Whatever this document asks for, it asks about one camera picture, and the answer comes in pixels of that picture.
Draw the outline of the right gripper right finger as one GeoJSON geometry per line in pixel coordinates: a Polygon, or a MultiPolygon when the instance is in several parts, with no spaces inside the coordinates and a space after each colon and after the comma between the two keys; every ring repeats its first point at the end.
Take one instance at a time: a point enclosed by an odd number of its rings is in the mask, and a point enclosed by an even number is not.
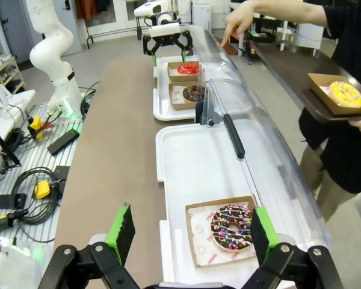
{"type": "Polygon", "coordinates": [[[244,288],[277,288],[291,281],[296,288],[343,288],[329,250],[320,245],[308,250],[279,240],[266,208],[252,212],[250,233],[259,268],[244,288]]]}

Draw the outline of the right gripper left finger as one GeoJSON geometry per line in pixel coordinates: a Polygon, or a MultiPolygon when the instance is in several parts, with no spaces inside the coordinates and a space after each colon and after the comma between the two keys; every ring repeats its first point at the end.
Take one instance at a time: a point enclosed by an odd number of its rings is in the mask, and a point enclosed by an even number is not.
{"type": "Polygon", "coordinates": [[[45,288],[86,288],[95,279],[106,288],[135,288],[125,268],[134,235],[131,205],[125,203],[104,241],[81,250],[68,244],[56,248],[45,271],[45,288]]]}

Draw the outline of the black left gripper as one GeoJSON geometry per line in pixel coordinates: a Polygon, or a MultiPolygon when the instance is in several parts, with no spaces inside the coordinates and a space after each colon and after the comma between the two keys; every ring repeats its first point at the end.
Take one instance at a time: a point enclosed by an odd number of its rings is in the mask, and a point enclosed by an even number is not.
{"type": "Polygon", "coordinates": [[[181,49],[182,61],[186,62],[186,52],[193,47],[193,38],[189,30],[184,30],[175,35],[157,36],[151,37],[149,35],[143,36],[143,52],[144,54],[151,56],[153,65],[157,65],[156,52],[161,46],[176,45],[181,49]],[[186,43],[182,43],[179,38],[186,38],[186,43]]]}

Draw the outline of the person's right hand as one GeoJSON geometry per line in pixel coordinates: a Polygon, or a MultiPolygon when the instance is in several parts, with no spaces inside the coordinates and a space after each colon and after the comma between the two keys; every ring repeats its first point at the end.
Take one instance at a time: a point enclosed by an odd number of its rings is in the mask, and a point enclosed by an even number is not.
{"type": "Polygon", "coordinates": [[[252,23],[257,4],[257,1],[245,1],[227,16],[221,46],[225,46],[228,43],[231,35],[240,36],[244,33],[252,23]]]}

